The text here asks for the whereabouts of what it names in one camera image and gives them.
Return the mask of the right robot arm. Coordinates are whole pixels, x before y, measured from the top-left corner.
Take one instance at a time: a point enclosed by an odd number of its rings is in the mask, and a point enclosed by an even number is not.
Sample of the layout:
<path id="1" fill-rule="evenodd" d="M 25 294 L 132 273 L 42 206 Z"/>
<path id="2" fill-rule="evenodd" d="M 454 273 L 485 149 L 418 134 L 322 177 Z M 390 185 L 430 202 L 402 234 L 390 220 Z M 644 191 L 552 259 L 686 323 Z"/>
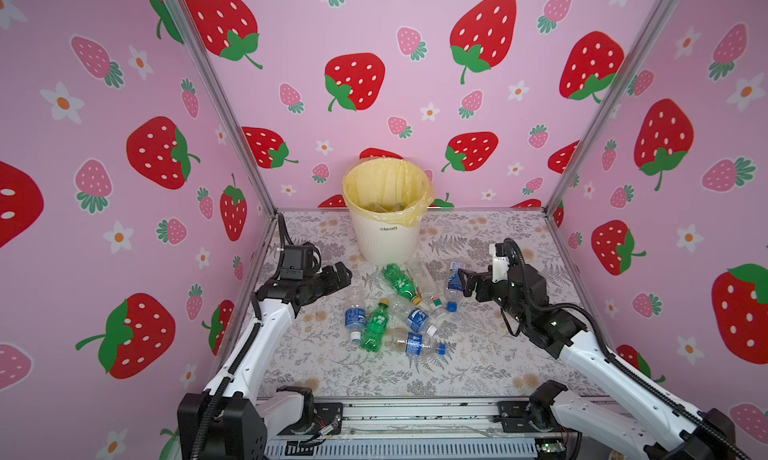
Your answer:
<path id="1" fill-rule="evenodd" d="M 561 426 L 630 459 L 744 459 L 735 425 L 717 409 L 704 412 L 645 377 L 606 345 L 582 307 L 552 304 L 545 279 L 511 239 L 490 246 L 487 272 L 460 269 L 463 294 L 500 308 L 509 330 L 576 369 L 624 409 L 618 414 L 547 381 L 530 395 L 525 420 L 539 431 Z"/>

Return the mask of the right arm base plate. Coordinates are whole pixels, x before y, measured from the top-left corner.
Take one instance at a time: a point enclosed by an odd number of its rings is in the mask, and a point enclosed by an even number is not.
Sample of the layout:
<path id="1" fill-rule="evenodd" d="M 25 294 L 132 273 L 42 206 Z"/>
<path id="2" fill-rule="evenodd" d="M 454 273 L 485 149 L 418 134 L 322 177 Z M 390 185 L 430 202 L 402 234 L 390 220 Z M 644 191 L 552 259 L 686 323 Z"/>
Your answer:
<path id="1" fill-rule="evenodd" d="M 501 401 L 498 413 L 492 418 L 505 433 L 567 433 L 554 416 L 553 401 Z"/>

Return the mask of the clear bottle blue cap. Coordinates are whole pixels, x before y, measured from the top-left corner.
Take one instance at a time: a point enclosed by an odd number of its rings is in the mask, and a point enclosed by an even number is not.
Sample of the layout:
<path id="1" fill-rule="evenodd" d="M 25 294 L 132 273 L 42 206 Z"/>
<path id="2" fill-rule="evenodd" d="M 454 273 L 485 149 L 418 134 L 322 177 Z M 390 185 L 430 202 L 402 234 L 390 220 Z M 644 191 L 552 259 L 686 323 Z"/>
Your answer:
<path id="1" fill-rule="evenodd" d="M 444 343 L 405 329 L 393 329 L 385 335 L 384 339 L 389 348 L 411 357 L 443 357 L 447 354 L 447 346 Z"/>

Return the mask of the white plastic waste bin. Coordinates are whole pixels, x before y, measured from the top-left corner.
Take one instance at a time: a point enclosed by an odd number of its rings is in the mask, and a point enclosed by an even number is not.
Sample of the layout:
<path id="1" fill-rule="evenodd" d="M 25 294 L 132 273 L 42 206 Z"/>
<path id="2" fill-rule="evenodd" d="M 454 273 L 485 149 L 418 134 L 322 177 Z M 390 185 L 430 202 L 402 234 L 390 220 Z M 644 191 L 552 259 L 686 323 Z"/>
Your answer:
<path id="1" fill-rule="evenodd" d="M 371 204 L 350 205 L 351 221 L 363 257 L 377 266 L 404 264 L 416 253 L 424 213 L 412 208 L 399 210 Z"/>

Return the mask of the aluminium corner post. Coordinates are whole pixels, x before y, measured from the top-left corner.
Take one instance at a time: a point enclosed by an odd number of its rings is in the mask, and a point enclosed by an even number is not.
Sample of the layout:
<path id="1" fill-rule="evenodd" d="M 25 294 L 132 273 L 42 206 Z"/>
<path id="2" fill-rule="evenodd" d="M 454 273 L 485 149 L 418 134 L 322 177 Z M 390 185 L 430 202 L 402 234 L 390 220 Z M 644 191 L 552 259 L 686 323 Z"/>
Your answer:
<path id="1" fill-rule="evenodd" d="M 258 162 L 211 63 L 214 59 L 233 63 L 246 60 L 261 70 L 263 66 L 253 61 L 260 41 L 258 21 L 250 7 L 242 0 L 163 1 L 198 69 L 254 191 L 267 215 L 273 217 L 276 207 L 259 175 Z"/>
<path id="2" fill-rule="evenodd" d="M 606 125 L 611 120 L 614 108 L 623 100 L 626 89 L 635 72 L 643 65 L 648 55 L 652 52 L 655 43 L 663 33 L 664 28 L 681 1 L 656 0 L 653 4 L 634 43 L 625 56 L 625 61 L 617 73 L 617 78 L 612 82 L 608 93 L 588 124 L 562 179 L 554 190 L 547 206 L 543 209 L 547 220 L 554 219 L 556 207 L 564 199 L 569 186 L 589 156 L 594 143 L 599 139 Z"/>

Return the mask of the green bottle yellow cap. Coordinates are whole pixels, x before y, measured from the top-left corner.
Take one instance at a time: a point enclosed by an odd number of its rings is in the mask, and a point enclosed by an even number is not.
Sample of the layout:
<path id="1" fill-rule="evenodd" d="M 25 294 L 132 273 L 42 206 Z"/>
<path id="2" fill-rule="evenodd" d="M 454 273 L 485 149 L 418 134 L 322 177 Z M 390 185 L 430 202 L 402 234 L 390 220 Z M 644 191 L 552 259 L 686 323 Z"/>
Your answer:
<path id="1" fill-rule="evenodd" d="M 381 350 L 384 336 L 389 323 L 389 301 L 382 299 L 372 311 L 361 336 L 360 348 L 367 352 L 377 353 Z"/>

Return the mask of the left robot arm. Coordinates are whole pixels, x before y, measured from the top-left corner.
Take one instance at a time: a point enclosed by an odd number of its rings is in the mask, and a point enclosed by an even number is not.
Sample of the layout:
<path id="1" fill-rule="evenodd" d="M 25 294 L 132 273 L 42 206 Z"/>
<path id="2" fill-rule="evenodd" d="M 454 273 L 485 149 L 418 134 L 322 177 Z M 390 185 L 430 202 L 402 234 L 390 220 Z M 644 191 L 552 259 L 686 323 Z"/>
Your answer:
<path id="1" fill-rule="evenodd" d="M 254 316 L 248 332 L 206 388 L 185 395 L 177 409 L 184 459 L 262 459 L 278 434 L 303 434 L 317 425 L 311 389 L 282 387 L 265 401 L 259 401 L 258 393 L 300 310 L 349 287 L 352 273 L 343 263 L 323 265 L 314 244 L 294 243 L 284 216 L 277 217 L 277 226 L 277 267 L 250 295 Z"/>

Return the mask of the green bottle near bin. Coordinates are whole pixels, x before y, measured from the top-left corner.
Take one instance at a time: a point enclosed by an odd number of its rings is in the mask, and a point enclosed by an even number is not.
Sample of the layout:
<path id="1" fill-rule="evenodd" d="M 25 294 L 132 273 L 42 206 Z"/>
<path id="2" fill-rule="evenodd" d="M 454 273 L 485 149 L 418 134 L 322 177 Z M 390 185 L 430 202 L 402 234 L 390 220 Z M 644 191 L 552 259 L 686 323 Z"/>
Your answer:
<path id="1" fill-rule="evenodd" d="M 389 264 L 382 270 L 382 276 L 387 284 L 403 299 L 418 306 L 421 296 L 415 282 L 397 264 Z"/>

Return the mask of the yellow bin liner bag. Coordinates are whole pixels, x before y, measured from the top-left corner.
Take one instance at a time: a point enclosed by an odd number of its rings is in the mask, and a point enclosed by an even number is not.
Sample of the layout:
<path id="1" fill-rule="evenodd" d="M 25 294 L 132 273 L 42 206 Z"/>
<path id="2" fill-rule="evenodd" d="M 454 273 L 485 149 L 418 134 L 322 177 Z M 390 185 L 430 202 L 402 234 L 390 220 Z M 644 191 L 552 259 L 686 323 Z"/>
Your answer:
<path id="1" fill-rule="evenodd" d="M 394 158 L 360 161 L 345 174 L 341 188 L 354 216 L 393 226 L 417 226 L 436 199 L 420 167 Z"/>

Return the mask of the right aluminium corner post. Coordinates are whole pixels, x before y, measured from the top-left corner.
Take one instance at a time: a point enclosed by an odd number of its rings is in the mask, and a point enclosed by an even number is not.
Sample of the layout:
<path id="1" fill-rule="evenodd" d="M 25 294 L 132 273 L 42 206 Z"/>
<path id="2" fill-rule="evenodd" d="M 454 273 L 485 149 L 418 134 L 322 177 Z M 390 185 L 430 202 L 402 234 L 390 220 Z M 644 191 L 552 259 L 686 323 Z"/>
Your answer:
<path id="1" fill-rule="evenodd" d="M 562 179 L 554 190 L 547 206 L 543 209 L 547 220 L 554 219 L 556 207 L 564 199 L 569 186 L 589 156 L 594 143 L 599 139 L 606 125 L 611 120 L 614 108 L 623 100 L 626 89 L 635 72 L 643 65 L 648 55 L 652 52 L 655 43 L 663 33 L 664 28 L 681 1 L 656 0 L 653 4 L 634 43 L 625 56 L 625 61 L 617 73 L 617 78 L 612 82 L 608 93 L 588 124 Z"/>

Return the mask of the left aluminium corner post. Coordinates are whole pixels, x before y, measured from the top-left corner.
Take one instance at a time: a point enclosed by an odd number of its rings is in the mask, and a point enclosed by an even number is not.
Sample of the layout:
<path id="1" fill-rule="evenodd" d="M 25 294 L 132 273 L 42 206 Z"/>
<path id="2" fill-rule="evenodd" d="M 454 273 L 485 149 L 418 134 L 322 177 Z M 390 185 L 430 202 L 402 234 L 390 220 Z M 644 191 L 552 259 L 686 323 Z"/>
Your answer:
<path id="1" fill-rule="evenodd" d="M 250 7 L 242 0 L 163 1 L 198 69 L 254 191 L 267 215 L 273 217 L 276 207 L 259 175 L 258 162 L 211 63 L 214 59 L 233 63 L 246 60 L 261 70 L 263 66 L 253 61 L 260 41 L 258 21 Z"/>

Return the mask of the clear bottle blue label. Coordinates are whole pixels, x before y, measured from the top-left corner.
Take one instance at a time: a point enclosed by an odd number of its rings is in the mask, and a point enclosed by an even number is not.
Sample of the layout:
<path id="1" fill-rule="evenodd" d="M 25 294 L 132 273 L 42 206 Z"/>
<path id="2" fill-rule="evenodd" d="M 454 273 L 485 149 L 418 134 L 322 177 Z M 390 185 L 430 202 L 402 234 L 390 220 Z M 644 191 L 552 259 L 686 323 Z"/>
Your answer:
<path id="1" fill-rule="evenodd" d="M 359 344 L 367 325 L 366 295 L 360 287 L 353 287 L 346 295 L 343 313 L 350 341 Z"/>
<path id="2" fill-rule="evenodd" d="M 422 308 L 401 297 L 388 300 L 390 313 L 403 321 L 416 334 L 434 337 L 438 331 L 437 324 Z"/>

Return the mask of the square bottle blue artesian label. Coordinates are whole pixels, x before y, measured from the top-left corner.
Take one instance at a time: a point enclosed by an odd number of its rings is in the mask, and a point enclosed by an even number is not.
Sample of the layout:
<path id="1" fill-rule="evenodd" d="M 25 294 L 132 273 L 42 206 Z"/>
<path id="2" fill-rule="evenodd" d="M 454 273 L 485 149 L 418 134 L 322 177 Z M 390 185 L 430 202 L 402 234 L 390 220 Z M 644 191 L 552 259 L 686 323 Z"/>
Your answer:
<path id="1" fill-rule="evenodd" d="M 447 301 L 446 309 L 451 313 L 457 311 L 459 303 L 464 298 L 463 287 L 458 271 L 465 267 L 466 264 L 462 261 L 451 261 L 449 265 L 448 279 L 445 286 L 445 298 Z"/>

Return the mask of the clear bottle orange flower label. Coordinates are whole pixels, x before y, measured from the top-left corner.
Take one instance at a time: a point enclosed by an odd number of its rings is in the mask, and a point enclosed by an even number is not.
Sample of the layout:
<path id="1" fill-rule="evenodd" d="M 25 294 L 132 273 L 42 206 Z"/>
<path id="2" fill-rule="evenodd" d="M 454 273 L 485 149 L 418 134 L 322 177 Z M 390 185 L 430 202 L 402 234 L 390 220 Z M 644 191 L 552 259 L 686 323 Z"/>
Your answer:
<path id="1" fill-rule="evenodd" d="M 432 307 L 431 318 L 437 324 L 440 324 L 446 319 L 448 311 L 439 296 L 437 284 L 430 274 L 426 264 L 422 260 L 416 258 L 409 263 L 408 268 L 416 282 L 422 300 Z"/>

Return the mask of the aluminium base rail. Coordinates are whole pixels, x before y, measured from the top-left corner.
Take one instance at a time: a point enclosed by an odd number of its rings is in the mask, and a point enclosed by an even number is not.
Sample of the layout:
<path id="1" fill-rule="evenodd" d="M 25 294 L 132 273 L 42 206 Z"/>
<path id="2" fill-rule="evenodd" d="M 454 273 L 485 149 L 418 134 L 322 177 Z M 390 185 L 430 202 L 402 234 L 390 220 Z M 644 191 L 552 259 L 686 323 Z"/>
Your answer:
<path id="1" fill-rule="evenodd" d="M 501 401 L 525 397 L 314 397 L 344 404 L 341 432 L 275 436 L 262 459 L 605 459 L 608 448 L 573 430 L 505 433 L 492 418 Z M 180 454 L 178 427 L 163 453 Z"/>

